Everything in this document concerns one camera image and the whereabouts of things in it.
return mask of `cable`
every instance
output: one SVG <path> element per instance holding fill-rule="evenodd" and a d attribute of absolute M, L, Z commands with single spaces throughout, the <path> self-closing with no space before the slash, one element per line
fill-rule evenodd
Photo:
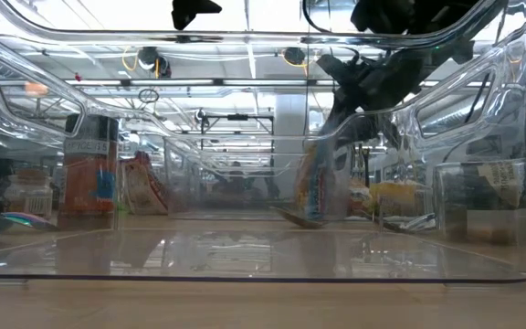
<path fill-rule="evenodd" d="M 351 59 L 351 63 L 354 65 L 358 62 L 358 59 L 361 57 L 361 54 L 358 52 L 358 50 L 354 49 L 354 48 L 349 48 L 349 47 L 340 47 L 342 49 L 348 49 L 350 50 L 351 52 L 354 53 L 354 56 L 352 57 Z"/>
<path fill-rule="evenodd" d="M 476 105 L 480 101 L 480 96 L 482 96 L 482 91 L 486 88 L 486 83 L 489 81 L 490 73 L 487 73 L 484 76 L 484 79 L 482 80 L 482 85 L 479 88 L 479 91 L 476 93 L 476 97 L 474 98 L 474 101 L 472 102 L 472 106 L 470 106 L 470 111 L 466 115 L 466 119 L 464 119 L 464 123 L 468 123 L 470 118 L 472 117 L 472 114 L 474 113 L 474 109 L 476 109 Z"/>
<path fill-rule="evenodd" d="M 127 63 L 125 62 L 125 54 L 127 53 L 127 50 L 129 50 L 129 46 L 127 46 L 125 48 L 125 50 L 123 51 L 123 54 L 121 55 L 121 62 L 123 63 L 123 66 L 128 70 L 128 71 L 135 71 L 135 69 L 137 69 L 137 58 L 139 57 L 139 50 L 137 50 L 137 52 L 135 53 L 135 63 L 133 64 L 133 67 L 131 68 L 129 65 L 127 65 Z"/>
<path fill-rule="evenodd" d="M 502 17 L 500 18 L 500 23 L 499 23 L 499 27 L 497 28 L 497 35 L 495 37 L 495 40 L 494 40 L 494 45 L 492 45 L 493 47 L 496 47 L 496 45 L 499 43 L 499 38 L 500 38 L 500 33 L 502 33 L 502 28 L 504 27 L 504 22 L 506 20 L 506 17 L 507 17 L 507 7 L 509 6 L 509 4 L 507 3 L 505 5 L 505 8 L 502 10 Z M 480 85 L 480 89 L 479 91 L 477 92 L 476 94 L 476 98 L 474 100 L 474 102 L 472 103 L 472 106 L 470 107 L 470 111 L 468 112 L 468 115 L 466 116 L 466 119 L 464 120 L 464 123 L 468 123 L 468 121 L 470 120 L 470 117 L 472 116 L 472 113 L 474 112 L 474 109 L 476 107 L 476 104 L 479 102 L 479 99 L 480 99 L 480 96 L 482 95 L 482 91 L 484 91 L 484 89 L 486 88 L 486 82 L 488 81 L 489 79 L 489 75 L 490 73 L 487 73 L 485 76 L 484 76 L 484 80 L 482 81 L 482 84 Z M 445 163 L 447 161 L 447 159 L 449 158 L 449 156 L 457 149 L 459 148 L 459 146 L 461 146 L 462 144 L 464 144 L 465 142 L 467 142 L 468 140 L 464 140 L 460 143 L 457 143 L 456 145 L 454 145 L 450 150 L 449 152 L 447 152 L 446 156 L 444 156 L 444 159 L 442 160 L 442 164 Z"/>
<path fill-rule="evenodd" d="M 46 52 L 45 49 L 42 50 L 39 54 L 40 54 L 40 55 L 43 55 L 43 56 L 46 57 L 46 58 L 50 58 L 50 60 L 52 60 L 53 62 L 55 62 L 56 64 L 58 64 L 60 67 L 64 68 L 64 69 L 67 70 L 68 72 L 70 72 L 70 74 L 76 74 L 76 72 L 75 72 L 73 69 L 71 69 L 71 68 L 69 68 L 68 66 L 62 64 L 61 62 L 59 62 L 59 61 L 53 59 L 53 58 L 52 58 L 52 57 Z"/>
<path fill-rule="evenodd" d="M 310 18 L 310 14 L 308 13 L 308 1 L 307 0 L 301 0 L 301 11 L 303 13 L 303 16 L 306 18 L 306 21 L 308 24 L 310 24 L 311 27 L 317 29 L 320 32 L 323 33 L 331 33 L 329 30 L 325 28 L 318 27 Z"/>

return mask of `wooden table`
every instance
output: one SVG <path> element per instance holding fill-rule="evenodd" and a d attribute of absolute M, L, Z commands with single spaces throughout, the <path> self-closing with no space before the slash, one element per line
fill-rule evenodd
<path fill-rule="evenodd" d="M 257 225 L 265 228 L 267 224 Z M 273 225 L 283 229 L 284 223 Z M 482 287 L 132 281 L 0 284 L 0 329 L 146 327 L 521 329 L 526 328 L 526 283 Z"/>

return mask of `ceiling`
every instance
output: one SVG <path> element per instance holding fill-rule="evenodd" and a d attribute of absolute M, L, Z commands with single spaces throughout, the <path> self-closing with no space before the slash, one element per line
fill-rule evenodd
<path fill-rule="evenodd" d="M 310 26 L 301 14 L 300 0 L 216 0 L 223 7 L 219 15 L 198 16 L 186 31 L 265 31 L 308 33 Z M 311 18 L 317 25 L 335 32 L 356 33 L 349 16 L 354 0 L 331 0 L 331 10 L 324 0 L 310 1 Z M 27 21 L 56 30 L 174 30 L 170 17 L 171 1 L 165 0 L 0 0 L 0 5 L 10 5 Z M 514 16 L 504 27 L 507 35 L 520 25 L 521 17 Z M 495 38 L 499 18 L 475 37 L 477 51 L 483 51 Z M 332 85 L 314 60 L 323 54 L 333 54 L 341 60 L 348 60 L 352 52 L 345 48 L 325 45 L 303 46 L 306 65 L 294 67 L 282 56 L 289 45 L 280 35 L 269 42 L 245 39 L 242 43 L 155 43 L 160 54 L 167 58 L 172 68 L 172 78 L 187 80 L 185 86 L 153 86 L 160 95 L 157 102 L 144 104 L 139 92 L 148 86 L 123 88 L 115 85 L 116 80 L 154 80 L 151 72 L 136 65 L 136 54 L 140 44 L 126 42 L 107 44 L 58 43 L 30 35 L 0 13 L 0 41 L 19 55 L 29 59 L 40 68 L 62 78 L 72 80 L 77 88 L 110 105 L 149 111 L 170 129 L 199 131 L 194 116 L 198 109 L 209 115 L 244 113 L 249 115 L 276 116 L 276 97 L 279 94 L 306 95 L 307 112 L 301 116 L 309 123 L 309 133 L 317 131 L 323 124 L 332 105 Z M 383 55 L 383 51 L 370 47 L 354 47 L 368 58 Z M 428 81 L 438 81 L 451 75 L 459 65 L 450 60 L 435 71 Z M 247 80 L 235 87 L 192 86 L 192 80 L 230 79 Z M 326 84 L 305 88 L 301 84 L 258 86 L 256 81 L 306 79 L 325 80 Z M 35 108 L 39 97 L 21 101 L 24 108 Z M 54 99 L 43 101 L 50 107 L 44 114 L 51 124 L 62 125 L 62 120 L 53 122 L 54 117 L 67 115 L 66 103 L 55 105 Z M 443 111 L 445 108 L 431 109 Z M 255 120 L 220 120 L 211 132 L 258 132 L 266 133 L 268 127 Z M 246 143 L 233 147 L 249 146 Z"/>

